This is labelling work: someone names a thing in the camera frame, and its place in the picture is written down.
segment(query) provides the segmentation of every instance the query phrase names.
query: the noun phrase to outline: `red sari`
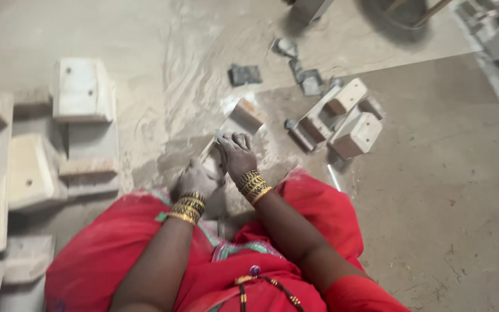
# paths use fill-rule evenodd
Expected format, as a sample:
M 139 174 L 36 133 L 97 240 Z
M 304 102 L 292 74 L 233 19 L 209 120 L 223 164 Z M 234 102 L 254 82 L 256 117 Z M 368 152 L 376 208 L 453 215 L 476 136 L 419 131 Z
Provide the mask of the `red sari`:
M 292 170 L 276 191 L 340 255 L 363 271 L 357 260 L 363 252 L 363 241 L 346 194 L 299 168 Z M 162 222 L 158 220 L 169 209 L 166 200 L 148 192 L 119 198 L 79 232 L 47 270 L 45 299 L 49 311 L 108 311 L 115 289 L 159 230 Z M 239 311 L 239 288 L 233 281 L 247 275 L 254 265 L 260 267 L 261 275 L 278 280 L 295 295 L 306 311 L 409 311 L 361 276 L 339 279 L 323 300 L 315 287 L 303 280 L 300 270 L 274 249 L 274 242 L 259 222 L 247 223 L 232 243 L 219 242 L 199 227 L 194 229 L 175 311 L 207 311 L 213 307 Z M 248 311 L 295 311 L 286 295 L 267 281 L 252 280 L 244 285 Z

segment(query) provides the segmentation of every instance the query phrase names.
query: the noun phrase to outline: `hand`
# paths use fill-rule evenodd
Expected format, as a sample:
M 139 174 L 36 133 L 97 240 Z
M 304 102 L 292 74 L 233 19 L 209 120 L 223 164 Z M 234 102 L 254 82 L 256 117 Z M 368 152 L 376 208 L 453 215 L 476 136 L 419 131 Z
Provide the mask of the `hand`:
M 226 169 L 236 183 L 244 174 L 257 170 L 257 157 L 251 150 L 251 138 L 247 134 L 232 133 L 218 138 L 218 143 L 228 159 Z
M 213 175 L 213 173 L 205 169 L 198 160 L 192 158 L 190 160 L 190 165 L 180 177 L 178 194 L 182 195 L 187 192 L 198 192 L 208 199 L 221 184 L 222 181 L 220 177 Z

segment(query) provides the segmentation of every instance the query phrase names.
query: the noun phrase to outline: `black and gold bangle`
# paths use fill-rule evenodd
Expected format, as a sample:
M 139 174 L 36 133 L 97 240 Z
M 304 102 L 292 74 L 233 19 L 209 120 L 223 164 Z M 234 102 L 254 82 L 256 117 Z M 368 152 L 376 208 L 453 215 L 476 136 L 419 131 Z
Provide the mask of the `black and gold bangle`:
M 188 192 L 180 196 L 167 215 L 197 224 L 204 210 L 205 198 L 198 192 Z
M 251 205 L 254 205 L 263 195 L 273 189 L 257 170 L 244 174 L 239 178 L 236 186 Z
M 260 173 L 257 170 L 252 170 L 243 176 L 241 176 L 238 181 L 236 181 L 236 187 L 238 190 L 242 190 L 242 187 L 246 185 L 252 178 L 259 176 Z

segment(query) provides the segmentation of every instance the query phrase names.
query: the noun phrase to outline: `dusty floor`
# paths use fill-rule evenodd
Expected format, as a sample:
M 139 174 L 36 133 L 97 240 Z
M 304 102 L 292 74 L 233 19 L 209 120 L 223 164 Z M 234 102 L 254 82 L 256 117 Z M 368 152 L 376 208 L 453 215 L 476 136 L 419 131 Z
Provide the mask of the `dusty floor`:
M 283 129 L 317 100 L 268 50 L 296 36 L 305 67 L 358 74 L 389 114 L 371 153 L 335 164 L 366 270 L 413 311 L 499 311 L 498 98 L 449 11 L 420 36 L 386 36 L 363 10 L 336 1 L 301 29 L 281 1 L 0 0 L 0 89 L 46 84 L 59 57 L 101 57 L 118 87 L 123 192 L 170 186 L 239 96 L 267 113 L 255 141 L 271 182 L 300 164 L 332 184 L 327 150 L 305 155 Z M 232 89 L 232 62 L 265 82 Z M 230 209 L 246 209 L 236 195 Z M 14 215 L 10 232 L 53 233 L 60 249 L 112 201 Z

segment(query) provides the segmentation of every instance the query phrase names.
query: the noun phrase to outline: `purple pendant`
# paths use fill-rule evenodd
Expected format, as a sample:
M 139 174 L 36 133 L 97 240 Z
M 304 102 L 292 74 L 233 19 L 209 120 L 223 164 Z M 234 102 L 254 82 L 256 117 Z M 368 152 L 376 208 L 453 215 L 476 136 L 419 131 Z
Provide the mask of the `purple pendant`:
M 259 273 L 261 273 L 261 268 L 258 266 L 258 265 L 253 265 L 250 269 L 249 269 L 249 274 L 251 276 L 257 276 L 259 275 Z

